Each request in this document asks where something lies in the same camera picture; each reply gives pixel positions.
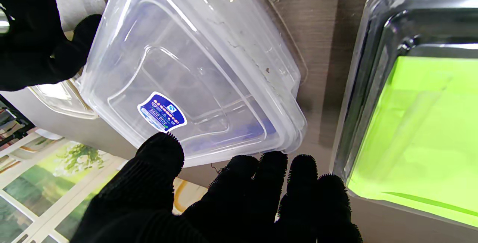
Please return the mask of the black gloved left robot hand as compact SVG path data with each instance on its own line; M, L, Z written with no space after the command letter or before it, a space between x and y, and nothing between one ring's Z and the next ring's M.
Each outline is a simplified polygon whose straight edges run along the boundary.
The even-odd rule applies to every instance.
M184 151L170 133L147 139L91 200L72 243L362 243L340 177L282 152L235 156L208 192L173 214Z

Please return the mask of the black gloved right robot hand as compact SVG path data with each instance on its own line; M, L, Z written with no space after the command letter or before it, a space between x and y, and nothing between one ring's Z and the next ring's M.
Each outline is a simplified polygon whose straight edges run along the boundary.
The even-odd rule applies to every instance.
M1 0L10 29L1 35L0 89L57 84L73 78L86 64L101 15L89 15L68 40L56 0Z

